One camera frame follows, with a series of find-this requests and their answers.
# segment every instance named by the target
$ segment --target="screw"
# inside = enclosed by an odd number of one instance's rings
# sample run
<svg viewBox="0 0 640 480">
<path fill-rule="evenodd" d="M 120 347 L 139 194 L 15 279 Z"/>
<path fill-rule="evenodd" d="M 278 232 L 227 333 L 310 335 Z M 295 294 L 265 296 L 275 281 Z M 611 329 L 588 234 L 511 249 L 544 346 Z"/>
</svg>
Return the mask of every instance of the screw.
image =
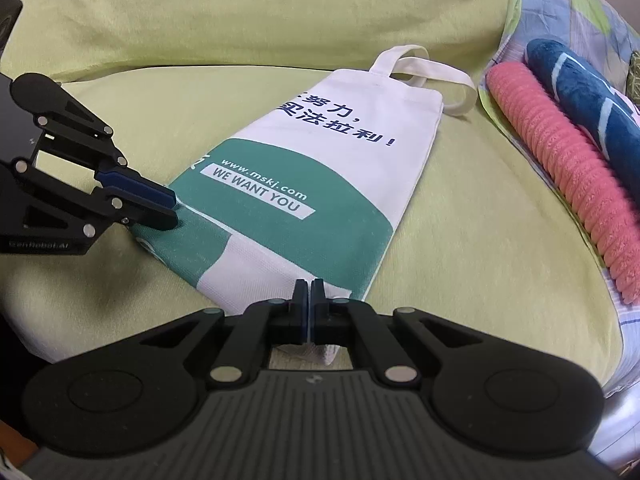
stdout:
<svg viewBox="0 0 640 480">
<path fill-rule="evenodd" d="M 214 381 L 218 381 L 219 383 L 235 383 L 242 377 L 242 370 L 235 366 L 219 366 L 213 368 L 209 375 Z"/>
<path fill-rule="evenodd" d="M 82 228 L 82 232 L 87 238 L 93 238 L 95 236 L 95 227 L 91 224 L 85 224 Z"/>
<path fill-rule="evenodd" d="M 385 377 L 395 383 L 409 383 L 418 376 L 418 372 L 410 366 L 392 366 L 385 370 Z"/>
<path fill-rule="evenodd" d="M 18 173 L 25 173 L 28 169 L 28 165 L 26 162 L 24 162 L 23 160 L 19 160 L 18 162 L 15 163 L 15 171 L 17 171 Z"/>
</svg>

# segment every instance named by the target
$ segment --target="blue plush blanket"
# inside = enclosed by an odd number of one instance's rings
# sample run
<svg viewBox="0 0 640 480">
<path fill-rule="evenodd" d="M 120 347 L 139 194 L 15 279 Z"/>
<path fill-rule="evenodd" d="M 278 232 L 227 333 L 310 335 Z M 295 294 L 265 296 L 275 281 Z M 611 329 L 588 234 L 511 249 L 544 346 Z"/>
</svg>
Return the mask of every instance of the blue plush blanket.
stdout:
<svg viewBox="0 0 640 480">
<path fill-rule="evenodd" d="M 529 41 L 525 61 L 564 113 L 593 139 L 640 205 L 638 109 L 586 59 L 558 41 Z"/>
</svg>

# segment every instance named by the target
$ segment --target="white strap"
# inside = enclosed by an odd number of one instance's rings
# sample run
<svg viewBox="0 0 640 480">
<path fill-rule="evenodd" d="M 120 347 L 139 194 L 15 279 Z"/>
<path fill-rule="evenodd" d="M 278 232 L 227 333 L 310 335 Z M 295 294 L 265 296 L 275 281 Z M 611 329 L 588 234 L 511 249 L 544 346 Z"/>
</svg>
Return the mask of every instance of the white strap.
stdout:
<svg viewBox="0 0 640 480">
<path fill-rule="evenodd" d="M 465 72 L 421 57 L 402 57 L 412 50 L 427 52 L 420 45 L 395 46 L 382 52 L 369 71 L 386 77 L 391 76 L 392 73 L 413 75 L 414 77 L 408 81 L 411 86 L 424 86 L 427 79 L 462 85 L 465 89 L 465 98 L 457 103 L 445 104 L 444 113 L 458 116 L 466 114 L 474 107 L 478 99 L 478 89 Z"/>
</svg>

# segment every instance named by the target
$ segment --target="pink ribbed cushion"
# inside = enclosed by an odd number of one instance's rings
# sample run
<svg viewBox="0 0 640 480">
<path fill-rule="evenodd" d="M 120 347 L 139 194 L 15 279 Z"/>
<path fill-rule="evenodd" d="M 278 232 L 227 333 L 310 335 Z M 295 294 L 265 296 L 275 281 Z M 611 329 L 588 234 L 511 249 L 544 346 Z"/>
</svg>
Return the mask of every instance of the pink ribbed cushion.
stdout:
<svg viewBox="0 0 640 480">
<path fill-rule="evenodd" d="M 564 194 L 616 280 L 640 298 L 640 218 L 607 161 L 522 63 L 494 66 L 486 82 L 504 115 Z"/>
</svg>

